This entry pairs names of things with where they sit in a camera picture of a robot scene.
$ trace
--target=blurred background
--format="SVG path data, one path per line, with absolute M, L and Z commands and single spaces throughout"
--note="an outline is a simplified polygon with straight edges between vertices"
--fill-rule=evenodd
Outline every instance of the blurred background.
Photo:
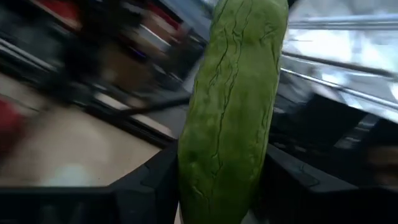
M 0 2 L 0 186 L 109 185 L 178 139 L 216 2 Z M 398 2 L 289 5 L 267 161 L 395 189 Z

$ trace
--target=green cucumber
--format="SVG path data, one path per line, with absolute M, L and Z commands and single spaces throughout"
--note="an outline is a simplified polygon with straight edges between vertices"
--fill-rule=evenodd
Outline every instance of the green cucumber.
M 239 224 L 264 162 L 286 0 L 220 0 L 178 144 L 184 224 Z

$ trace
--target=cucumber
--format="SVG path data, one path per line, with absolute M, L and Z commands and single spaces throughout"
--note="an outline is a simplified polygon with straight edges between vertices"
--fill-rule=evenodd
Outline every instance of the cucumber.
M 220 0 L 178 143 L 184 224 L 239 224 L 264 162 L 286 0 Z

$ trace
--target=cucumber skin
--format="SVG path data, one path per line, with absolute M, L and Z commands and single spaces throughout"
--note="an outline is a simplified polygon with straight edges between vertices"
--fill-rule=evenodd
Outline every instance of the cucumber skin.
M 184 224 L 240 224 L 256 193 L 287 27 L 286 0 L 220 0 L 178 143 Z

